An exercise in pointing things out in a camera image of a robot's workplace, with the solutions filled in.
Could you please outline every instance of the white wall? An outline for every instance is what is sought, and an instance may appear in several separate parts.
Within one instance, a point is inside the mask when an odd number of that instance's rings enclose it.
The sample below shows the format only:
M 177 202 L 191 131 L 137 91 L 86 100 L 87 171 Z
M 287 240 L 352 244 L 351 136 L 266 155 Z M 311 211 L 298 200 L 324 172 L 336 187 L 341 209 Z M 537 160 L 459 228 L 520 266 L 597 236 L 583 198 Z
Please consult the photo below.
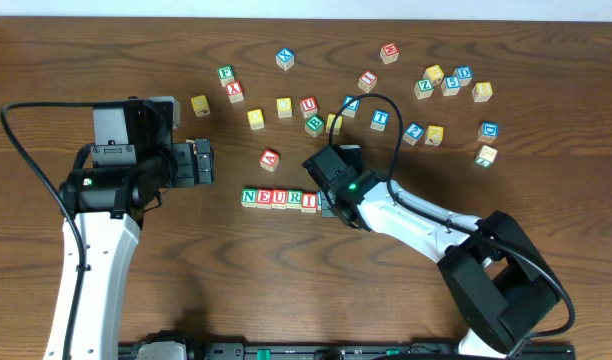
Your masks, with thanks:
M 612 21 L 612 0 L 0 0 L 0 15 Z

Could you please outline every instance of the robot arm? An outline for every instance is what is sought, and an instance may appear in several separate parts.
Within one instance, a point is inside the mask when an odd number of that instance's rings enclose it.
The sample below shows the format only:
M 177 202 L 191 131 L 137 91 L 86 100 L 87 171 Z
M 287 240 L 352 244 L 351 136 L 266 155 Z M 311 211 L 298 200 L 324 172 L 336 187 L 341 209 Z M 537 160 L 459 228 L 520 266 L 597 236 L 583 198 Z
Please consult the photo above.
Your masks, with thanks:
M 93 105 L 95 143 L 78 153 L 59 189 L 85 244 L 86 269 L 78 282 L 77 244 L 65 222 L 64 268 L 45 360 L 64 358 L 65 341 L 73 359 L 117 358 L 126 277 L 146 206 L 154 199 L 161 205 L 160 188 L 213 182 L 208 140 L 172 142 L 179 119 L 179 103 L 170 96 Z M 89 153 L 93 167 L 84 168 Z
M 322 209 L 327 202 L 345 225 L 388 234 L 437 263 L 471 328 L 460 344 L 461 354 L 515 354 L 560 300 L 547 280 L 561 284 L 507 214 L 497 211 L 487 219 L 456 214 L 406 192 L 393 180 L 389 189 L 386 176 L 362 173 L 358 146 L 327 146 L 303 167 L 322 191 Z M 495 241 L 502 244 L 491 246 Z M 517 257 L 514 249 L 531 259 Z M 484 267 L 502 259 L 508 265 L 491 280 Z

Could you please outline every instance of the wire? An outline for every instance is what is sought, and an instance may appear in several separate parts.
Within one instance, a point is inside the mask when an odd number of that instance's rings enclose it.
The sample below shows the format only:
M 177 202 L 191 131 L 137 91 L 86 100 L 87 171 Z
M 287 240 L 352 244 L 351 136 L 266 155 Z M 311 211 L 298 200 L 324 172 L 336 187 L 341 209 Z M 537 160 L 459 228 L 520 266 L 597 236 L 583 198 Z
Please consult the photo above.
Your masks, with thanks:
M 438 224 L 442 224 L 443 226 L 446 227 L 446 229 L 450 230 L 456 230 L 459 232 L 463 232 L 469 236 L 473 236 L 473 237 L 477 237 L 478 239 L 482 240 L 484 243 L 488 244 L 489 246 L 495 247 L 499 250 L 505 251 L 506 253 L 509 253 L 521 260 L 523 260 L 524 262 L 526 262 L 528 265 L 530 265 L 531 267 L 533 267 L 535 270 L 537 270 L 546 280 L 546 282 L 548 282 L 548 284 L 553 288 L 553 290 L 559 295 L 559 297 L 562 298 L 562 300 L 564 301 L 564 303 L 566 304 L 566 308 L 568 310 L 568 320 L 566 321 L 566 323 L 557 328 L 557 329 L 553 329 L 553 330 L 547 330 L 547 331 L 541 331 L 541 332 L 534 332 L 531 333 L 527 336 L 527 338 L 532 339 L 532 338 L 537 338 L 537 337 L 546 337 L 546 336 L 555 336 L 555 335 L 559 335 L 559 334 L 563 334 L 564 332 L 568 331 L 571 327 L 573 327 L 573 324 L 575 323 L 575 307 L 573 306 L 573 301 L 571 300 L 570 296 L 568 296 L 568 293 L 566 292 L 566 290 L 564 290 L 564 288 L 561 286 L 561 284 L 559 284 L 557 281 L 555 281 L 555 279 L 553 279 L 550 274 L 548 274 L 548 272 L 546 272 L 546 270 L 544 270 L 541 266 L 539 266 L 535 261 L 533 261 L 532 259 L 530 259 L 528 256 L 526 256 L 522 250 L 518 249 L 517 247 L 513 246 L 512 244 L 509 243 L 502 243 L 501 239 L 497 239 L 498 241 L 493 241 L 491 239 L 486 238 L 485 236 L 481 236 L 481 234 L 474 232 L 472 230 L 466 229 L 464 227 L 455 225 L 453 223 L 450 222 L 450 219 L 444 220 L 438 217 L 435 217 L 431 214 L 427 214 L 421 210 L 418 210 L 408 204 L 406 204 L 405 202 L 402 202 L 399 198 L 399 195 L 396 194 L 393 191 L 392 188 L 392 179 L 393 179 L 393 172 L 395 171 L 395 166 L 397 165 L 397 157 L 399 155 L 399 148 L 402 144 L 402 137 L 404 135 L 404 122 L 402 121 L 402 114 L 399 111 L 399 108 L 397 107 L 397 105 L 388 97 L 381 95 L 381 94 L 373 94 L 373 93 L 369 93 L 369 94 L 361 94 L 358 96 L 355 96 L 352 100 L 346 102 L 341 109 L 339 109 L 339 111 L 337 112 L 337 114 L 335 115 L 335 118 L 333 119 L 333 122 L 330 126 L 331 128 L 331 132 L 329 133 L 328 136 L 328 144 L 329 145 L 333 145 L 333 131 L 332 129 L 335 128 L 335 122 L 337 121 L 337 118 L 341 115 L 341 113 L 354 101 L 362 99 L 362 98 L 367 98 L 367 97 L 376 97 L 379 99 L 382 99 L 384 101 L 386 101 L 387 103 L 390 104 L 390 106 L 393 108 L 393 110 L 395 110 L 395 113 L 397 114 L 397 120 L 399 121 L 399 134 L 397 137 L 397 142 L 395 143 L 395 151 L 393 153 L 393 159 L 391 160 L 390 163 L 390 167 L 388 169 L 388 175 L 387 175 L 387 180 L 386 180 L 386 188 L 388 189 L 388 194 L 393 198 L 393 201 L 395 201 L 397 204 L 401 205 L 403 208 L 405 208 L 406 210 L 415 213 L 419 216 L 422 216 L 428 220 L 434 221 Z
M 77 229 L 77 225 L 75 224 L 73 217 L 68 212 L 68 209 L 66 209 L 66 205 L 64 204 L 64 201 L 57 193 L 57 190 L 55 189 L 53 184 L 50 182 L 46 174 L 44 174 L 44 172 L 37 165 L 37 163 L 30 157 L 30 155 L 28 155 L 28 152 L 26 152 L 22 144 L 20 144 L 19 140 L 17 140 L 17 137 L 13 134 L 13 131 L 8 125 L 8 119 L 6 117 L 6 114 L 9 110 L 25 108 L 25 107 L 80 108 L 80 107 L 93 107 L 97 105 L 118 105 L 118 104 L 123 104 L 123 103 L 125 103 L 125 101 L 121 101 L 121 102 L 77 102 L 77 103 L 75 102 L 70 102 L 70 103 L 69 102 L 22 102 L 22 103 L 11 103 L 11 104 L 5 105 L 4 107 L 2 107 L 0 111 L 0 119 L 2 122 L 2 127 L 4 128 L 4 132 L 6 132 L 6 136 L 8 136 L 8 139 L 10 140 L 11 144 L 13 144 L 13 146 L 15 147 L 19 155 L 22 157 L 22 159 L 24 159 L 26 164 L 28 164 L 28 166 L 33 170 L 35 175 L 37 175 L 37 177 L 44 184 L 44 186 L 46 186 L 46 188 L 48 189 L 48 192 L 53 196 L 53 199 L 55 199 L 55 202 L 57 202 L 57 205 L 59 206 L 60 210 L 64 214 L 64 217 L 66 218 L 66 222 L 68 222 L 68 225 L 73 231 L 73 235 L 75 237 L 75 243 L 77 244 L 77 253 L 79 254 L 79 264 L 77 265 L 77 269 L 76 269 L 77 270 L 77 280 L 75 281 L 75 289 L 73 291 L 73 301 L 71 303 L 70 313 L 68 315 L 68 323 L 66 325 L 66 335 L 64 338 L 64 349 L 62 353 L 62 359 L 64 360 L 70 359 L 70 349 L 71 349 L 71 342 L 73 338 L 73 331 L 75 328 L 75 319 L 77 317 L 77 308 L 79 306 L 79 299 L 81 297 L 82 285 L 84 283 L 84 273 L 86 272 L 86 269 L 87 269 L 86 250 L 84 247 L 84 241 L 82 240 L 82 236 L 79 230 Z

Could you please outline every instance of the wooden table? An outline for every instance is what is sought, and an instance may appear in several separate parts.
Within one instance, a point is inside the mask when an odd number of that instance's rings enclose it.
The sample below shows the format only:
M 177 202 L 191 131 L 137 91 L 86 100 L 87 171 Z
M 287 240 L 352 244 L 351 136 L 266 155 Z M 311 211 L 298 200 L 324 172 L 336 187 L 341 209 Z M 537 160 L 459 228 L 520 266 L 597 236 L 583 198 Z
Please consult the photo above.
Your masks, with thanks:
M 396 63 L 381 44 L 395 41 Z M 274 60 L 296 52 L 284 72 Z M 245 100 L 230 104 L 216 69 L 232 64 Z M 470 65 L 495 95 L 471 86 L 418 101 L 413 82 L 440 64 Z M 404 121 L 445 127 L 439 147 L 404 144 L 395 178 L 445 208 L 513 215 L 572 296 L 578 321 L 557 338 L 580 359 L 612 358 L 612 24 L 0 18 L 0 107 L 11 101 L 95 101 L 173 95 L 175 139 L 209 138 L 216 182 L 166 194 L 149 213 L 133 258 L 121 340 L 160 329 L 251 342 L 460 339 L 467 329 L 435 264 L 397 240 L 295 210 L 244 209 L 242 187 L 316 190 L 303 160 L 326 143 L 297 109 L 275 100 L 316 96 L 320 114 L 359 94 L 363 70 Z M 189 99 L 205 94 L 211 115 Z M 246 111 L 266 128 L 251 131 Z M 340 143 L 360 144 L 368 168 L 386 171 L 396 138 L 369 128 L 377 100 L 344 119 Z M 495 164 L 474 164 L 484 121 L 500 125 Z M 90 110 L 15 111 L 12 126 L 55 184 L 93 140 Z M 266 148 L 281 153 L 274 173 Z M 62 218 L 0 127 L 0 359 L 37 359 L 50 333 L 62 266 Z M 558 305 L 539 325 L 565 321 Z

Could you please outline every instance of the wooden alphabet block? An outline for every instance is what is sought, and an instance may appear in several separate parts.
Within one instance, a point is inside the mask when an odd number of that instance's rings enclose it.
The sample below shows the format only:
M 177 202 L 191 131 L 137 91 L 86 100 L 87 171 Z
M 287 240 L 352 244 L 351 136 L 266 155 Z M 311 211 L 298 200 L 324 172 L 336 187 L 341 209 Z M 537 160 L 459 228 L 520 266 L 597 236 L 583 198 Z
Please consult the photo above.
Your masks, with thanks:
M 312 137 L 317 137 L 324 130 L 324 120 L 315 115 L 306 121 L 306 132 Z
M 328 120 L 326 121 L 326 132 L 330 132 L 330 127 L 333 124 L 333 120 L 335 119 L 335 115 L 337 114 L 328 114 Z M 342 116 L 338 117 L 335 120 L 335 128 L 333 129 L 333 134 L 337 135 L 342 130 Z
M 489 82 L 477 83 L 473 87 L 473 100 L 475 102 L 488 101 L 493 96 L 493 87 Z
M 195 96 L 190 99 L 190 103 L 193 105 L 193 110 L 197 117 L 210 114 L 210 108 L 208 107 L 208 101 L 205 95 Z
M 470 66 L 460 66 L 455 69 L 453 76 L 457 76 L 459 85 L 463 87 L 470 84 L 470 81 L 473 79 L 473 71 L 470 69 Z
M 239 81 L 226 85 L 226 91 L 228 92 L 228 99 L 231 103 L 244 100 L 244 90 Z
M 412 123 L 408 129 L 406 129 L 402 139 L 411 145 L 415 145 L 415 143 L 422 138 L 422 134 L 424 134 L 424 128 L 416 123 Z
M 283 48 L 275 56 L 275 61 L 280 68 L 286 71 L 295 63 L 295 54 L 289 49 Z
M 264 115 L 262 115 L 262 109 L 251 110 L 247 113 L 248 123 L 252 130 L 264 128 Z
M 235 72 L 233 71 L 233 67 L 230 65 L 218 68 L 217 75 L 219 76 L 219 81 L 222 83 L 222 87 L 235 82 Z
M 397 61 L 399 56 L 399 49 L 395 46 L 395 43 L 390 43 L 382 46 L 382 50 L 379 52 L 379 56 L 382 58 L 384 64 L 390 64 Z
M 433 94 L 433 83 L 428 79 L 419 80 L 415 83 L 415 96 L 418 100 L 426 99 Z
M 426 145 L 439 146 L 444 139 L 444 128 L 441 126 L 430 125 L 426 131 Z
M 369 70 L 366 70 L 366 72 L 359 77 L 359 83 L 357 84 L 360 89 L 367 93 L 373 90 L 375 85 L 377 85 L 377 75 L 373 74 Z
M 302 195 L 302 212 L 317 212 L 317 194 L 304 193 Z
M 491 144 L 493 141 L 495 141 L 495 139 L 497 139 L 498 130 L 497 124 L 484 121 L 482 126 L 479 127 L 477 140 Z
M 370 122 L 370 128 L 377 131 L 384 131 L 388 125 L 388 117 L 390 115 L 386 111 L 375 110 L 373 113 L 373 121 Z
M 272 196 L 273 196 L 272 191 L 258 189 L 257 190 L 257 200 L 255 201 L 255 203 L 257 204 L 257 208 L 270 209 Z
M 459 79 L 457 76 L 446 76 L 442 81 L 442 94 L 444 96 L 457 95 L 461 85 L 459 85 Z
M 288 201 L 286 207 L 289 209 L 302 208 L 302 192 L 299 190 L 288 190 Z
M 314 96 L 302 99 L 299 102 L 299 107 L 302 109 L 302 114 L 304 115 L 304 119 L 308 119 L 313 115 L 317 115 L 317 100 L 315 100 Z
M 273 209 L 286 209 L 288 203 L 288 191 L 286 190 L 273 190 L 271 199 L 271 206 Z
M 495 161 L 495 156 L 497 156 L 497 150 L 493 149 L 488 145 L 482 146 L 477 153 L 477 157 L 475 158 L 475 164 L 481 165 L 483 167 L 489 167 L 493 161 Z
M 430 80 L 433 86 L 437 86 L 441 84 L 442 80 L 444 79 L 444 72 L 439 65 L 433 65 L 424 72 L 424 79 Z
M 353 99 L 353 96 L 346 96 L 344 98 L 344 105 L 348 104 Z M 348 117 L 355 117 L 357 114 L 357 110 L 359 109 L 359 100 L 353 101 L 352 104 L 348 105 L 344 111 L 342 111 L 342 115 Z
M 259 165 L 268 171 L 275 171 L 277 165 L 279 165 L 279 155 L 270 151 L 264 151 L 262 157 L 259 159 Z
M 257 207 L 257 189 L 242 190 L 242 206 Z
M 277 99 L 277 115 L 280 118 L 293 116 L 293 104 L 290 98 Z

